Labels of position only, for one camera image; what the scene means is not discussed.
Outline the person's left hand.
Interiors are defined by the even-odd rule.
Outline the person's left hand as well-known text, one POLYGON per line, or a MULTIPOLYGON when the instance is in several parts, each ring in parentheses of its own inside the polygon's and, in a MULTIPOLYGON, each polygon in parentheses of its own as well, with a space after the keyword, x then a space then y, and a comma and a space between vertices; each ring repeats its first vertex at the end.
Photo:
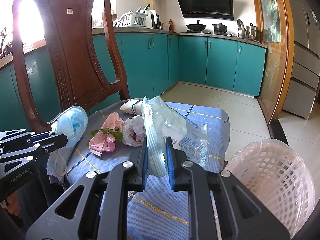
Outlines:
POLYGON ((18 200, 18 192, 12 193, 10 196, 7 197, 7 210, 10 214, 15 216, 19 216, 21 212, 21 207, 18 200))

